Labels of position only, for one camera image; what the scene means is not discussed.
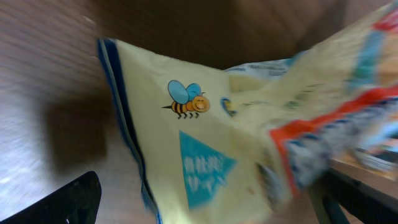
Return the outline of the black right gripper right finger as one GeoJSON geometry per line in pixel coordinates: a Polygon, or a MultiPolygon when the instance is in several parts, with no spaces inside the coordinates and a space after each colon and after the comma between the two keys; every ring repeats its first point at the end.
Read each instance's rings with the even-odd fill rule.
{"type": "Polygon", "coordinates": [[[397,199],[330,169],[308,188],[321,224],[344,224],[346,210],[366,224],[397,223],[397,199]]]}

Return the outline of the yellow chips bag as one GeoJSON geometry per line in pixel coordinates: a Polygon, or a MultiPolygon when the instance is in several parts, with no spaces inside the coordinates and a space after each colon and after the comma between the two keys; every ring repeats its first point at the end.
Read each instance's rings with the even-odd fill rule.
{"type": "Polygon", "coordinates": [[[267,220],[336,160],[397,179],[397,2],[292,58],[227,70],[98,41],[158,223],[267,220]]]}

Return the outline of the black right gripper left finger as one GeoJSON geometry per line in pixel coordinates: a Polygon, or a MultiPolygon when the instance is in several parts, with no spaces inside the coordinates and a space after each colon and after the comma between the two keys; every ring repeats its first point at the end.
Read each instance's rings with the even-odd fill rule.
{"type": "Polygon", "coordinates": [[[1,224],[95,224],[101,194],[97,173],[89,171],[1,224]]]}

